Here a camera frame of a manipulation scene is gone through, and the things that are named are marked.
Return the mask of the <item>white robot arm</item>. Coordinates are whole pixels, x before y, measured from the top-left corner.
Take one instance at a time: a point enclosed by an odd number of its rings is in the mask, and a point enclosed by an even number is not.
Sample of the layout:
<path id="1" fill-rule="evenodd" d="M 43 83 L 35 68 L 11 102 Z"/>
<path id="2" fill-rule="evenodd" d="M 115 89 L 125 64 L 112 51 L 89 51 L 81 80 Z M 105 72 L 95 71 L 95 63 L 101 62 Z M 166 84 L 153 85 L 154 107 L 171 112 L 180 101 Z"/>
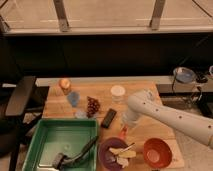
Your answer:
<path id="1" fill-rule="evenodd" d="M 129 95 L 126 104 L 122 115 L 125 125 L 134 127 L 146 115 L 213 149 L 213 119 L 157 104 L 148 90 Z"/>

